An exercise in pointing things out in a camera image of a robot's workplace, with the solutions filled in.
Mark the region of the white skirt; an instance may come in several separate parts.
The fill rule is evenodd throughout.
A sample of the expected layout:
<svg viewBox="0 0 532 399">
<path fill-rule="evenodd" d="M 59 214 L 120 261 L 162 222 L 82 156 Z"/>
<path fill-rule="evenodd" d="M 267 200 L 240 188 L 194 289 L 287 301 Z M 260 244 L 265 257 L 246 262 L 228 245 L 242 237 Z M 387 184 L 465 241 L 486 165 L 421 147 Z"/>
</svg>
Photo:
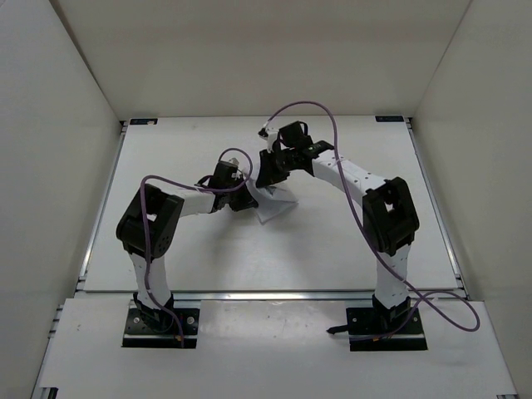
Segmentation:
<svg viewBox="0 0 532 399">
<path fill-rule="evenodd" d="M 246 167 L 243 169 L 243 173 L 248 178 L 246 187 L 258 203 L 255 214 L 259 223 L 266 224 L 271 219 L 295 207 L 298 204 L 298 198 L 284 182 L 257 188 L 256 183 L 258 182 L 259 176 L 258 166 L 254 165 L 252 170 Z"/>
</svg>

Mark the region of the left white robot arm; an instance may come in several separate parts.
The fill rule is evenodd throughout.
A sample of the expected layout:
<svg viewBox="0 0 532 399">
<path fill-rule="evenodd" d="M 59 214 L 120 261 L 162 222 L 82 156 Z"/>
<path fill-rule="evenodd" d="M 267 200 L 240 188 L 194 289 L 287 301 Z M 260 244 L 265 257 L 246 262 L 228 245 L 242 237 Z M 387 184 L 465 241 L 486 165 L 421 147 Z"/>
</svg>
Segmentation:
<svg viewBox="0 0 532 399">
<path fill-rule="evenodd" d="M 229 206 L 233 211 L 256 208 L 249 193 L 250 171 L 220 160 L 214 173 L 189 186 L 148 175 L 140 183 L 116 227 L 116 237 L 130 255 L 138 284 L 135 305 L 156 331 L 174 320 L 173 297 L 166 282 L 164 257 L 180 219 L 213 214 Z"/>
</svg>

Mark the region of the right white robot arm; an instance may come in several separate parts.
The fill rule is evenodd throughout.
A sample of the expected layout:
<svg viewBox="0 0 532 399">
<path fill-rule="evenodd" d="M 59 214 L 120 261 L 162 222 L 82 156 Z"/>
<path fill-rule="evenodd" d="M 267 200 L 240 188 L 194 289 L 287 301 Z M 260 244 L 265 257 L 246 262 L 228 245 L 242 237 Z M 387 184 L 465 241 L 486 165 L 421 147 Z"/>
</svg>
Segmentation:
<svg viewBox="0 0 532 399">
<path fill-rule="evenodd" d="M 420 227 L 407 182 L 374 175 L 341 156 L 334 145 L 313 141 L 302 121 L 280 129 L 265 126 L 258 136 L 266 141 L 266 148 L 259 152 L 256 188 L 274 187 L 291 172 L 303 170 L 341 190 L 350 204 L 360 206 L 362 235 L 377 258 L 373 325 L 383 333 L 393 332 L 410 306 L 407 262 Z"/>
</svg>

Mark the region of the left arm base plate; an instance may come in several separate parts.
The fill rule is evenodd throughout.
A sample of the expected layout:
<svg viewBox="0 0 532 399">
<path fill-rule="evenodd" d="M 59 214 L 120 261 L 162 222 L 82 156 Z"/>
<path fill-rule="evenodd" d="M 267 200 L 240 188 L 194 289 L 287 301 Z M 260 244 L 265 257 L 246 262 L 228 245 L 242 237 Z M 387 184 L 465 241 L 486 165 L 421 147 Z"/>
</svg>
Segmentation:
<svg viewBox="0 0 532 399">
<path fill-rule="evenodd" d="M 173 319 L 160 325 L 143 317 L 138 308 L 129 308 L 122 347 L 195 349 L 200 324 L 200 309 L 178 308 L 175 312 L 181 322 L 184 338 L 181 338 Z"/>
</svg>

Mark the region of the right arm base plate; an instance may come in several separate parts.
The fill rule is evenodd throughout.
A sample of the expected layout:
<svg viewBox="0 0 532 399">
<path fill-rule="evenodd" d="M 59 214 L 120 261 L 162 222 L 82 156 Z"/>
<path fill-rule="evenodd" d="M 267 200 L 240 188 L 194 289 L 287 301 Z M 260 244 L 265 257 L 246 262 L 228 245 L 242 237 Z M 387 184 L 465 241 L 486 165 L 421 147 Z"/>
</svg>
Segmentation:
<svg viewBox="0 0 532 399">
<path fill-rule="evenodd" d="M 428 344 L 418 309 L 386 324 L 368 300 L 346 301 L 346 322 L 327 329 L 329 335 L 346 333 L 351 352 L 418 352 Z"/>
</svg>

